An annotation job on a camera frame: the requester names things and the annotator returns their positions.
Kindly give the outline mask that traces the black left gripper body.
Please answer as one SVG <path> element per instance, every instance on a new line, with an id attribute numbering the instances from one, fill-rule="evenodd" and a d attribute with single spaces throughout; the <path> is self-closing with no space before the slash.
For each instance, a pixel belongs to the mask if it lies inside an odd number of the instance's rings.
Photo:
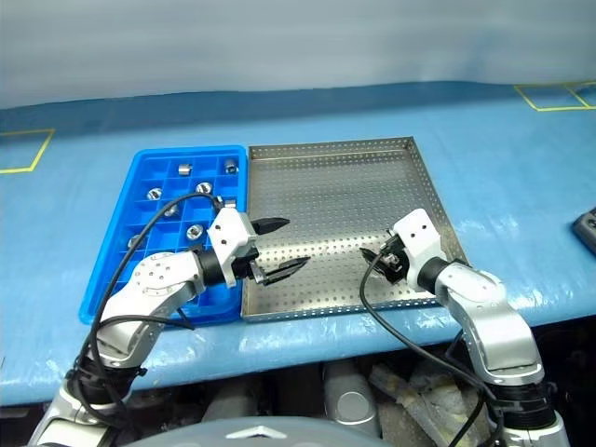
<path id="1" fill-rule="evenodd" d="M 235 279 L 251 279 L 256 283 L 262 283 L 265 280 L 264 270 L 257 264 L 256 260 L 260 252 L 256 247 L 248 249 L 243 255 L 237 257 L 232 262 L 232 271 Z"/>

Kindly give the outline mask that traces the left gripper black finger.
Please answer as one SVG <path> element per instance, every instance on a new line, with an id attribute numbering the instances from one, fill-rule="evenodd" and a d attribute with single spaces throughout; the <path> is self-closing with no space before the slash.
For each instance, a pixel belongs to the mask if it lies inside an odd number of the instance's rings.
<path id="1" fill-rule="evenodd" d="M 258 236 L 273 233 L 291 221 L 282 217 L 266 217 L 254 221 L 254 233 Z"/>
<path id="2" fill-rule="evenodd" d="M 290 259 L 289 261 L 280 264 L 276 269 L 264 273 L 263 284 L 271 285 L 294 275 L 303 268 L 309 260 L 309 256 L 304 256 Z"/>

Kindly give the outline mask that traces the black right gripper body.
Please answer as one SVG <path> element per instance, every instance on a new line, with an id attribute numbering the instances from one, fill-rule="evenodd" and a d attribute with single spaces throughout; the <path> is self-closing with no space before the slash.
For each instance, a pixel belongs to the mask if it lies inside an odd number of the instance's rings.
<path id="1" fill-rule="evenodd" d="M 398 283 L 407 277 L 409 259 L 399 236 L 390 237 L 380 249 L 378 271 L 389 283 Z"/>

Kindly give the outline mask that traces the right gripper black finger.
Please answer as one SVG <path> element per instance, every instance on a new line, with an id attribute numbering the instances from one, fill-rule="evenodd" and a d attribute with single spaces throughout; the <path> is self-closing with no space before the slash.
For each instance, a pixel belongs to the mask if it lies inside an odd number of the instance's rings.
<path id="1" fill-rule="evenodd" d="M 378 274 L 383 273 L 381 260 L 376 260 L 376 257 L 378 256 L 377 253 L 364 247 L 360 247 L 359 251 L 364 260 L 367 262 L 367 264 L 372 266 L 373 271 L 375 271 Z"/>

